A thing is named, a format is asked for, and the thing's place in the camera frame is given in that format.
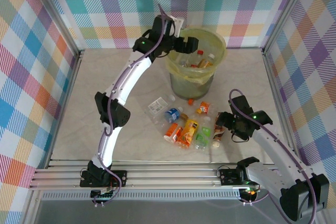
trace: bottle label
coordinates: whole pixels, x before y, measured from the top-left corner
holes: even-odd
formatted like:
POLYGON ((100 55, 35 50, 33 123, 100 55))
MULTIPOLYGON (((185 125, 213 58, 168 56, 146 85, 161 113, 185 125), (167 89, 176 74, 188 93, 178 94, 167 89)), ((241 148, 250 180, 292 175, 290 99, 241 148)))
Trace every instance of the bottle label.
POLYGON ((175 132, 175 134, 173 135, 173 140, 174 142, 176 142, 176 140, 181 136, 181 133, 183 131, 183 128, 182 127, 179 127, 177 129, 177 131, 175 132))
POLYGON ((210 103, 207 103, 207 102, 201 102, 201 105, 200 105, 199 107, 200 107, 200 110, 201 110, 203 113, 208 113, 209 106, 210 106, 210 103))
POLYGON ((196 135, 196 140, 198 140, 198 141, 203 141, 204 140, 204 137, 202 136, 202 134, 197 134, 196 135))
POLYGON ((170 126, 170 128, 167 130, 166 134, 164 134, 164 135, 170 137, 170 136, 174 133, 174 131, 176 130, 177 126, 178 126, 177 123, 173 123, 173 124, 170 126))
POLYGON ((159 113, 168 103, 162 97, 157 98, 154 102, 148 105, 148 108, 153 114, 159 113))
POLYGON ((166 113, 168 113, 169 115, 172 116, 173 121, 175 121, 176 119, 179 119, 179 117, 180 117, 179 111, 177 109, 175 109, 175 108, 167 110, 166 113))
POLYGON ((202 132, 204 135, 206 135, 207 137, 210 137, 211 135, 211 129, 207 128, 207 127, 202 127, 202 132))
POLYGON ((193 140, 193 136, 198 128, 198 123, 192 120, 188 120, 187 124, 184 128, 184 134, 182 135, 182 139, 188 142, 189 144, 193 140))
POLYGON ((198 64, 197 67, 198 68, 206 68, 206 67, 210 67, 212 65, 213 64, 210 61, 203 59, 203 60, 200 61, 200 63, 198 64))

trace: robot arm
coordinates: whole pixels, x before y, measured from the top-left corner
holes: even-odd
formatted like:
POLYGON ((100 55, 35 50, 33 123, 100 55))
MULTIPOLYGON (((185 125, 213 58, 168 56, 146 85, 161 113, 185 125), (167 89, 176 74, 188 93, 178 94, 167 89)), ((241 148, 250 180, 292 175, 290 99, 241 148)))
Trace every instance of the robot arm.
POLYGON ((231 101, 229 105, 232 114, 222 112, 216 124, 225 126, 233 136, 242 140, 246 141, 252 137, 263 147, 281 174, 269 170, 255 157, 250 157, 237 163, 236 175, 240 182, 254 182, 263 186, 280 201, 283 211, 293 221, 312 215, 313 197, 316 199, 316 211, 326 208, 329 191, 326 176, 314 174, 312 168, 306 166, 288 145, 279 139, 277 129, 272 125, 269 116, 264 111, 254 112, 244 95, 231 101), (240 112, 257 123, 247 119, 240 112))
POLYGON ((183 37, 179 37, 182 25, 183 19, 172 16, 157 16, 152 29, 146 31, 135 41, 133 52, 121 74, 105 93, 97 92, 95 95, 94 99, 98 107, 100 120, 107 129, 112 128, 113 131, 110 136, 102 135, 96 155, 89 162, 88 170, 82 173, 84 178, 81 181, 82 187, 109 186, 110 175, 103 167, 110 168, 112 165, 112 154, 118 135, 131 115, 124 105, 134 85, 146 69, 163 52, 168 54, 171 50, 175 50, 190 54, 197 50, 198 39, 188 37, 187 42, 185 42, 183 37))

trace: bottle in bin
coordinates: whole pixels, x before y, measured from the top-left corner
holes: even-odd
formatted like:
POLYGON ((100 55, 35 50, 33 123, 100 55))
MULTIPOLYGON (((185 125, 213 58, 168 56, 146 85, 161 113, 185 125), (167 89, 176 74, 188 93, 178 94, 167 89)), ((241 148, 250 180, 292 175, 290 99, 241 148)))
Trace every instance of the bottle in bin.
POLYGON ((209 54, 207 57, 203 58, 199 64, 197 65, 198 68, 207 68, 214 64, 215 56, 213 54, 209 54))
POLYGON ((191 54, 188 58, 187 61, 187 66, 191 67, 191 68, 197 68, 198 64, 201 62, 201 60, 203 59, 203 51, 202 50, 198 50, 197 54, 191 54))
POLYGON ((187 65, 187 61, 189 58, 189 54, 182 54, 180 53, 177 57, 176 57, 176 63, 181 65, 182 67, 186 67, 187 65))
POLYGON ((163 138, 168 142, 175 143, 177 139, 180 137, 183 127, 188 120, 188 116, 184 113, 180 115, 180 118, 171 124, 167 132, 164 134, 163 138))

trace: yellow juice bottle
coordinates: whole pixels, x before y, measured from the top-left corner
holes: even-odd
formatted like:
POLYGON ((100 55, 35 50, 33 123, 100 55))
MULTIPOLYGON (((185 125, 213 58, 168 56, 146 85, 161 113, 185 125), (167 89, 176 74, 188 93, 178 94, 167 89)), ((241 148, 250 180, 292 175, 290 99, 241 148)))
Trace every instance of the yellow juice bottle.
POLYGON ((194 119, 188 119, 176 143, 180 144, 181 147, 188 148, 193 140, 194 134, 197 132, 197 129, 198 123, 194 119))

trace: cable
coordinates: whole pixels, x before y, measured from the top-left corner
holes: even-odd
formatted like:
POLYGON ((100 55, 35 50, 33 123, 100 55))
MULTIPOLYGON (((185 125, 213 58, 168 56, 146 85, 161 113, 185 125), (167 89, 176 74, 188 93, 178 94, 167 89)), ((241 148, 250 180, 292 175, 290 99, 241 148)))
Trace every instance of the cable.
POLYGON ((169 54, 169 52, 168 52, 168 53, 166 53, 165 55, 162 55, 162 56, 157 56, 157 58, 163 58, 163 57, 167 56, 168 54, 169 54))
MULTIPOLYGON (((113 196, 112 196, 108 201, 105 202, 105 205, 108 204, 108 203, 110 203, 110 202, 112 201, 112 199, 119 193, 120 188, 121 188, 121 186, 122 186, 122 182, 121 182, 121 179, 119 178, 119 176, 116 175, 115 173, 113 173, 110 169, 108 169, 108 168, 104 165, 104 163, 103 163, 103 161, 102 161, 102 158, 101 158, 103 138, 104 138, 105 136, 107 136, 107 137, 108 137, 108 136, 111 136, 111 134, 112 134, 112 132, 113 132, 113 120, 112 120, 111 110, 109 109, 109 108, 111 107, 112 96, 113 96, 113 94, 115 94, 116 89, 118 88, 120 82, 124 80, 124 76, 125 76, 126 74, 128 74, 128 72, 129 72, 129 71, 130 71, 136 64, 139 64, 145 57, 147 57, 148 55, 150 55, 150 54, 151 54, 151 53, 152 53, 152 52, 159 46, 159 44, 161 43, 162 38, 163 38, 163 35, 164 35, 164 29, 163 29, 163 27, 164 27, 164 22, 165 22, 165 19, 166 19, 166 13, 164 12, 164 10, 162 9, 162 7, 161 7, 160 4, 158 4, 158 6, 159 6, 159 9, 160 9, 160 13, 161 13, 161 21, 162 21, 162 23, 161 23, 161 27, 162 27, 162 29, 161 29, 161 34, 160 34, 159 40, 158 40, 157 43, 152 47, 152 49, 150 49, 150 50, 149 50, 148 52, 146 52, 143 56, 141 56, 138 60, 136 60, 135 62, 131 63, 130 65, 128 65, 127 68, 125 68, 125 70, 122 72, 122 74, 119 76, 119 78, 117 79, 116 83, 114 84, 114 86, 113 86, 113 88, 112 88, 112 90, 111 90, 110 96, 109 96, 108 103, 107 103, 107 108, 108 108, 107 111, 108 111, 108 117, 109 117, 109 123, 110 123, 110 132, 109 132, 109 133, 107 132, 107 127, 105 127, 104 130, 103 130, 103 134, 102 134, 102 136, 101 136, 101 138, 100 138, 100 141, 99 141, 99 147, 98 147, 98 160, 99 160, 100 164, 102 165, 102 167, 103 167, 109 174, 111 174, 113 177, 115 177, 115 178, 119 181, 119 185, 120 185, 120 186, 118 187, 117 192, 116 192, 115 194, 113 194, 113 196)), ((93 202, 94 202, 95 206, 97 207, 98 203, 96 202, 96 198, 97 198, 97 196, 95 196, 95 197, 93 198, 93 202)))
POLYGON ((83 176, 82 176, 82 172, 83 172, 83 170, 87 170, 86 168, 83 168, 82 170, 80 170, 80 172, 79 172, 79 176, 82 178, 82 179, 85 179, 83 176))
POLYGON ((215 173, 217 178, 220 178, 220 177, 217 175, 217 173, 218 173, 218 170, 219 170, 221 167, 223 167, 223 166, 226 167, 226 168, 228 168, 228 169, 231 169, 231 168, 228 167, 227 165, 221 165, 219 168, 217 168, 216 173, 215 173))
MULTIPOLYGON (((221 210, 228 210, 228 209, 232 209, 232 208, 236 208, 236 207, 239 207, 239 206, 241 206, 242 204, 239 202, 238 204, 236 204, 236 205, 231 205, 231 206, 219 206, 219 205, 217 205, 217 204, 215 204, 215 203, 212 203, 211 201, 209 201, 209 200, 205 200, 204 201, 204 203, 205 204, 207 204, 207 205, 210 205, 210 206, 213 206, 213 207, 216 207, 216 208, 218 208, 218 209, 221 209, 221 210)), ((252 205, 261 215, 263 215, 268 221, 269 221, 269 223, 273 223, 273 224, 278 224, 278 223, 276 223, 273 219, 271 219, 269 216, 267 216, 263 211, 261 211, 257 206, 254 206, 254 205, 252 205)))
POLYGON ((268 196, 269 196, 269 192, 267 191, 267 193, 264 196, 262 196, 260 199, 256 199, 254 201, 248 201, 248 200, 241 198, 241 200, 244 201, 245 203, 249 203, 252 206, 252 204, 261 202, 262 200, 266 199, 268 196))
POLYGON ((149 34, 150 31, 151 31, 151 30, 148 29, 147 31, 145 31, 145 32, 141 35, 141 37, 146 37, 146 35, 149 34))
POLYGON ((245 117, 246 119, 254 122, 255 124, 259 125, 261 129, 263 129, 264 131, 266 131, 271 137, 274 138, 274 140, 283 148, 283 150, 287 153, 287 155, 292 159, 292 161, 295 163, 295 165, 297 166, 297 168, 301 171, 302 175, 304 176, 304 178, 306 179, 306 182, 308 184, 308 187, 309 187, 309 190, 310 190, 310 193, 311 193, 311 196, 312 196, 312 201, 313 201, 313 211, 312 211, 312 214, 311 214, 311 218, 308 222, 308 224, 313 224, 314 220, 315 220, 315 216, 316 216, 316 211, 317 211, 317 202, 316 202, 316 195, 315 195, 315 191, 314 191, 314 188, 313 188, 313 185, 307 175, 307 173, 303 170, 302 166, 300 165, 300 163, 295 159, 295 157, 293 156, 293 154, 286 148, 286 146, 282 143, 282 141, 280 141, 269 129, 267 129, 265 126, 263 126, 261 123, 259 123, 258 121, 254 120, 253 118, 249 117, 247 114, 245 114, 244 112, 242 112, 232 101, 232 93, 234 91, 237 91, 239 92, 241 95, 244 95, 239 89, 232 89, 230 91, 230 94, 229 94, 229 100, 230 100, 230 103, 231 105, 233 106, 233 108, 240 114, 242 115, 243 117, 245 117))
POLYGON ((175 36, 175 32, 176 32, 176 25, 175 25, 175 22, 173 22, 173 27, 174 27, 174 32, 173 32, 173 34, 172 34, 170 37, 175 36))
POLYGON ((281 216, 283 217, 283 219, 284 219, 288 224, 292 224, 292 223, 287 219, 287 216, 282 212, 282 209, 278 206, 278 204, 275 202, 275 200, 272 198, 272 196, 269 196, 269 198, 271 199, 271 201, 273 202, 273 204, 275 205, 275 207, 277 208, 277 210, 279 211, 279 213, 281 214, 281 216))
POLYGON ((233 140, 234 135, 235 135, 235 133, 233 133, 232 136, 231 136, 231 140, 234 143, 246 143, 250 140, 250 139, 248 139, 248 140, 236 141, 236 140, 233 140))
POLYGON ((112 182, 112 180, 114 180, 115 182, 117 182, 117 186, 115 187, 116 189, 117 189, 118 187, 120 187, 118 180, 117 180, 115 177, 112 177, 112 179, 111 179, 111 188, 113 188, 113 182, 112 182))

